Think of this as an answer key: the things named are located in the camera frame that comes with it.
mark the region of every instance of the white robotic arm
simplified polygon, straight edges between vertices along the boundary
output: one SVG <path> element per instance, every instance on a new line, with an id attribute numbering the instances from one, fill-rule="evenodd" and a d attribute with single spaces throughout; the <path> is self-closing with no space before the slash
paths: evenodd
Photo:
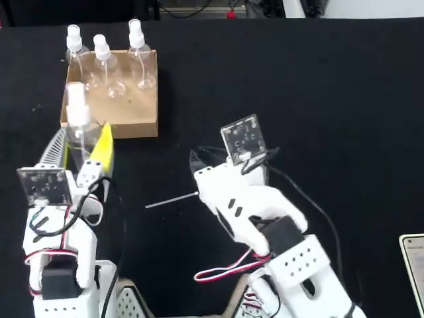
<path id="1" fill-rule="evenodd" d="M 117 267 L 108 260 L 96 261 L 97 238 L 88 217 L 97 215 L 98 224 L 103 216 L 109 186 L 103 177 L 113 161 L 110 126 L 103 127 L 76 180 L 62 168 L 66 149 L 65 130 L 60 129 L 39 164 L 17 170 L 29 205 L 23 240 L 29 289 L 36 318 L 98 318 Z M 106 317 L 116 317 L 116 301 L 113 290 Z"/>
<path id="2" fill-rule="evenodd" d="M 243 173 L 266 153 L 256 116 L 224 127 L 221 133 L 229 157 L 224 164 L 194 173 L 199 197 L 234 241 L 260 256 L 271 256 L 248 280 L 268 316 L 365 318 L 333 272 L 317 237 L 303 235 L 303 213 L 266 185 L 266 167 Z"/>

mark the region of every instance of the circuit board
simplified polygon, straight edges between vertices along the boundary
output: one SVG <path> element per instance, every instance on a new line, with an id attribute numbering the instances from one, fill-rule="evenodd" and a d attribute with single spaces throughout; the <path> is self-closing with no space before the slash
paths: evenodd
<path id="1" fill-rule="evenodd" d="M 72 205 L 65 169 L 23 168 L 17 170 L 29 205 L 47 199 L 49 205 Z"/>
<path id="2" fill-rule="evenodd" d="M 235 166 L 266 153 L 255 114 L 224 126 L 221 128 L 221 136 Z"/>

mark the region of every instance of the cardboard box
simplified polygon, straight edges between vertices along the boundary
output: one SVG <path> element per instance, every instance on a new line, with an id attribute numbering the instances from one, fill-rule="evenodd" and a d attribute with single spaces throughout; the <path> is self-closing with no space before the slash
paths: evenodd
<path id="1" fill-rule="evenodd" d="M 134 83 L 127 51 L 112 51 L 121 65 L 127 91 L 125 96 L 111 99 L 101 90 L 87 92 L 87 103 L 90 106 L 91 116 L 99 123 L 108 122 L 112 126 L 113 138 L 139 138 L 158 136 L 158 67 L 157 55 L 153 50 L 154 70 L 156 85 L 153 88 L 139 89 Z M 89 55 L 88 63 L 94 62 L 94 52 Z M 77 64 L 68 68 L 66 83 L 79 81 L 80 72 Z M 60 125 L 67 125 L 66 116 L 67 97 L 64 94 L 62 100 L 62 112 L 60 113 Z"/>

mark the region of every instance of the black table surface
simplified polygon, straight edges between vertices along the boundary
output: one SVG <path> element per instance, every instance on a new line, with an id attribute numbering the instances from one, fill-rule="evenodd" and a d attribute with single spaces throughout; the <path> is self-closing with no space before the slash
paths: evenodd
<path id="1" fill-rule="evenodd" d="M 163 21 L 143 24 L 158 50 L 160 136 L 117 140 L 115 179 L 129 216 L 122 275 L 157 316 L 221 313 L 238 277 L 197 284 L 230 264 L 233 243 L 198 200 L 145 211 L 196 190 L 189 150 L 222 146 L 219 128 L 256 113 L 274 165 L 331 216 L 353 300 L 371 318 L 418 317 L 398 238 L 424 231 L 424 20 Z M 84 25 L 127 47 L 127 26 Z M 66 28 L 0 31 L 0 310 L 32 317 L 21 248 L 26 207 L 15 169 L 32 166 L 59 127 Z M 271 176 L 335 261 L 325 219 Z M 98 257 L 117 261 L 113 206 L 96 230 Z"/>

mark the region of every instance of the white wall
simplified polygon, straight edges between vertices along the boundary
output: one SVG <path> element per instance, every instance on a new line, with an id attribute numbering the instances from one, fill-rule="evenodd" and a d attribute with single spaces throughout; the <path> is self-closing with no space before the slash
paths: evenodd
<path id="1" fill-rule="evenodd" d="M 329 0 L 327 19 L 424 17 L 424 0 Z"/>

